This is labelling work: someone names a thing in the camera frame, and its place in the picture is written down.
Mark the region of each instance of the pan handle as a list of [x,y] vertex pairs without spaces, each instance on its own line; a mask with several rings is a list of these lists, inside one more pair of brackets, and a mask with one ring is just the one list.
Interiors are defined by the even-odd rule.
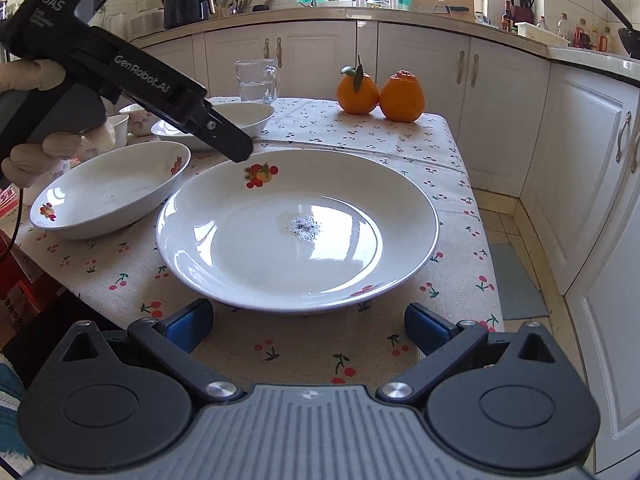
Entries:
[[622,12],[620,12],[620,9],[617,8],[616,5],[611,0],[600,0],[600,1],[603,4],[605,4],[609,8],[609,10],[613,12],[622,23],[624,23],[626,28],[628,28],[629,30],[634,30],[634,26],[631,25],[631,22],[626,18],[624,14],[622,14]]

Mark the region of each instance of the bottle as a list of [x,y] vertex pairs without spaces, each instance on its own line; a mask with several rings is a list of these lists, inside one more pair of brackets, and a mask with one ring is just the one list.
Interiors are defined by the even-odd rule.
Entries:
[[513,18],[511,17],[511,3],[509,0],[506,0],[504,3],[504,14],[502,15],[502,21],[500,24],[502,25],[502,30],[511,32],[513,27]]
[[544,16],[540,16],[540,21],[538,22],[537,26],[540,28],[544,28],[545,30],[549,30],[549,28],[546,26],[546,21]]
[[569,41],[569,21],[564,12],[560,15],[560,21],[558,22],[558,36]]
[[572,46],[577,48],[584,48],[584,41],[586,36],[586,33],[584,30],[586,28],[587,28],[587,20],[585,20],[584,18],[580,18],[580,21],[575,26],[574,42]]
[[601,34],[598,38],[598,50],[600,52],[610,52],[611,46],[611,29],[610,27],[604,28],[604,34]]

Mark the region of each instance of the finger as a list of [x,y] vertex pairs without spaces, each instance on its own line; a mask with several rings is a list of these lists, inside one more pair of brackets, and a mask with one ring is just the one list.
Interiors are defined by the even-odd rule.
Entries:
[[76,154],[82,139],[65,132],[49,134],[42,142],[42,151],[55,158],[71,158]]
[[83,135],[92,143],[100,152],[108,152],[112,150],[116,143],[116,132],[111,123],[106,122],[97,128],[86,131]]
[[40,177],[39,174],[28,173],[18,168],[10,158],[6,158],[0,163],[2,174],[7,177],[9,182],[18,187],[31,187]]
[[56,170],[60,159],[42,151],[41,144],[18,144],[11,150],[11,162],[27,173],[44,174]]
[[0,92],[7,90],[50,90],[65,79],[65,69],[50,59],[19,59],[0,64]]

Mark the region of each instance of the electric kettle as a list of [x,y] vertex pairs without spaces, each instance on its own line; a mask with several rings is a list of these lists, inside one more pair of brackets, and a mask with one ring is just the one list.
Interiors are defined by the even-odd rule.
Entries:
[[164,4],[164,28],[181,27],[209,19],[215,14],[213,0],[161,0]]

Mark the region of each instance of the white plate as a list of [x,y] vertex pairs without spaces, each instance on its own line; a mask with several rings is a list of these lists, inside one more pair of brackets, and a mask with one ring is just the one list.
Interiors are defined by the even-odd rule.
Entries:
[[386,166],[346,153],[255,153],[195,176],[158,217],[156,243],[187,286],[222,303],[308,314],[365,301],[427,261],[438,218]]
[[[271,105],[261,103],[228,103],[213,105],[213,109],[226,117],[249,137],[255,137],[273,117],[275,110]],[[198,137],[184,134],[165,121],[158,121],[151,128],[151,133],[161,140],[180,142],[192,152],[210,152],[212,147]]]
[[31,206],[31,223],[69,240],[116,231],[171,195],[190,158],[178,142],[144,142],[103,153],[49,184]]

